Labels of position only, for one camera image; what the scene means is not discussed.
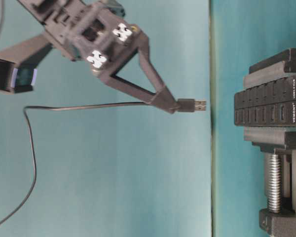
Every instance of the usb-a plug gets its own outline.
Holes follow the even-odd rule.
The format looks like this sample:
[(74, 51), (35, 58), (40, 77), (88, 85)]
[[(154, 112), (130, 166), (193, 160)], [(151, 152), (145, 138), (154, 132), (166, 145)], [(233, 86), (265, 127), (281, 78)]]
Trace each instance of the usb-a plug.
[(178, 112), (206, 111), (206, 100), (179, 99)]

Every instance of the teal backdrop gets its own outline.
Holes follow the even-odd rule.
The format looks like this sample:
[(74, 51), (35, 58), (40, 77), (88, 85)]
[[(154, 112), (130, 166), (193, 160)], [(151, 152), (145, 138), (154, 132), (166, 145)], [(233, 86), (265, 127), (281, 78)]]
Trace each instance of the teal backdrop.
[[(209, 100), (208, 1), (120, 2), (126, 20), (149, 35), (151, 59), (175, 97)], [(0, 49), (41, 31), (16, 0), (6, 0)], [(150, 86), (136, 61), (121, 73)], [(0, 94), (0, 219), (19, 204), (32, 180), (25, 105), (133, 100), (103, 85), (89, 65), (72, 63), (57, 50), (39, 66), (34, 92)], [(211, 235), (209, 107), (175, 115), (134, 107), (30, 111), (29, 116), (37, 186), (26, 205), (0, 227), (0, 237)]]
[(212, 0), (214, 236), (266, 237), (263, 154), (233, 124), (233, 96), (249, 67), (296, 47), (296, 0)]

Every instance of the black cable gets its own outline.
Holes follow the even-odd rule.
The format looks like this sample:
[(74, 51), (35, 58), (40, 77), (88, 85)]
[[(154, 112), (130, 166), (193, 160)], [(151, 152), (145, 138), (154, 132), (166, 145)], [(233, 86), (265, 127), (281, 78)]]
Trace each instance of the black cable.
[(33, 168), (34, 168), (34, 176), (33, 181), (30, 187), (30, 190), (26, 194), (25, 198), (22, 202), (6, 217), (4, 217), (0, 221), (0, 225), (7, 221), (11, 216), (13, 216), (29, 199), (35, 183), (37, 179), (37, 166), (36, 166), (36, 157), (35, 157), (35, 150), (34, 150), (34, 142), (33, 142), (33, 134), (32, 134), (32, 127), (31, 123), (27, 114), (27, 110), (49, 110), (49, 111), (72, 111), (72, 110), (91, 110), (91, 109), (101, 109), (101, 108), (112, 108), (112, 107), (125, 107), (125, 106), (148, 106), (143, 102), (125, 102), (125, 103), (114, 103), (114, 104), (102, 104), (102, 105), (86, 105), (86, 106), (75, 106), (75, 107), (45, 107), (45, 106), (26, 106), (23, 109), (23, 114), (28, 126), (29, 135), (30, 135), (30, 143), (31, 143), (31, 151), (32, 151), (32, 161), (33, 161)]
[(4, 0), (1, 0), (0, 34), (4, 24)]

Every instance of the threaded screw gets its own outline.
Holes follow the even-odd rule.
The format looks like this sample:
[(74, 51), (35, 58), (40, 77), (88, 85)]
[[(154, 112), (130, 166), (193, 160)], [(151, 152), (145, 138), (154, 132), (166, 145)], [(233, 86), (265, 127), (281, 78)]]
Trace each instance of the threaded screw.
[(281, 160), (279, 155), (269, 157), (268, 210), (272, 213), (281, 211)]

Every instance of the teal wall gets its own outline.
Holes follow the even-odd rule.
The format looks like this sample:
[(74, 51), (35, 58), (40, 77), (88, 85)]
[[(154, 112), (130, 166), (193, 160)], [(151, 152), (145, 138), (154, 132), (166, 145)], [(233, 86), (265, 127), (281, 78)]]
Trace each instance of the teal wall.
[(263, 154), (233, 125), (249, 66), (296, 47), (296, 0), (212, 0), (214, 235), (264, 237)]
[[(151, 59), (173, 94), (209, 100), (208, 1), (120, 2), (126, 20), (149, 35)], [(6, 1), (0, 49), (41, 30), (16, 0)], [(137, 66), (132, 62), (123, 76), (149, 87)], [(57, 50), (40, 65), (35, 92), (0, 94), (0, 219), (22, 200), (32, 179), (23, 106), (124, 101), (133, 99)], [(211, 235), (209, 109), (175, 115), (146, 107), (29, 115), (37, 186), (0, 227), (0, 237)]]

